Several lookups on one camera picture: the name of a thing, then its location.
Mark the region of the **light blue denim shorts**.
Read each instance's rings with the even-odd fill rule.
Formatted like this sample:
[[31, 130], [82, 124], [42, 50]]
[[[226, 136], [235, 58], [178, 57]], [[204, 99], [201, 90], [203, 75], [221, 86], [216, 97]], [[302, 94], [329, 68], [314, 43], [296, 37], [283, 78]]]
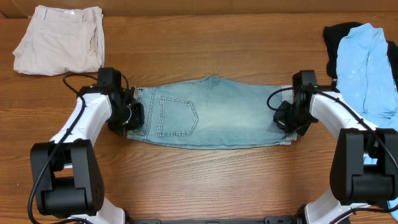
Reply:
[[214, 76], [142, 87], [137, 97], [144, 107], [144, 124], [127, 136], [187, 149], [289, 145], [297, 135], [277, 126], [273, 109], [292, 100], [292, 94], [279, 90]]

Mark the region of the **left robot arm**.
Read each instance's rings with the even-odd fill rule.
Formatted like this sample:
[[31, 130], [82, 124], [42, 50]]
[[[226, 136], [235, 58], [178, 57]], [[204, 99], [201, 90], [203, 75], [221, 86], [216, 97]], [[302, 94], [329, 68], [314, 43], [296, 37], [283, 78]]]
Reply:
[[108, 67], [98, 70], [96, 84], [76, 91], [76, 106], [64, 127], [48, 142], [30, 150], [32, 187], [27, 214], [33, 208], [59, 223], [131, 223], [127, 211], [104, 195], [104, 182], [94, 152], [103, 125], [124, 136], [144, 124], [144, 107], [127, 78]]

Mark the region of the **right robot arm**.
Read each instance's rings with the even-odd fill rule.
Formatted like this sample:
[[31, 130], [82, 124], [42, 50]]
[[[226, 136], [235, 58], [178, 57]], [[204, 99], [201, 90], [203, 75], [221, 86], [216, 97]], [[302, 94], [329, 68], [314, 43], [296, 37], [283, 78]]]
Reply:
[[265, 223], [349, 223], [356, 212], [391, 213], [381, 204], [397, 198], [397, 131], [366, 121], [333, 86], [320, 86], [313, 70], [301, 70], [273, 120], [285, 133], [303, 136], [321, 122], [336, 138], [330, 189], [293, 216], [267, 217]]

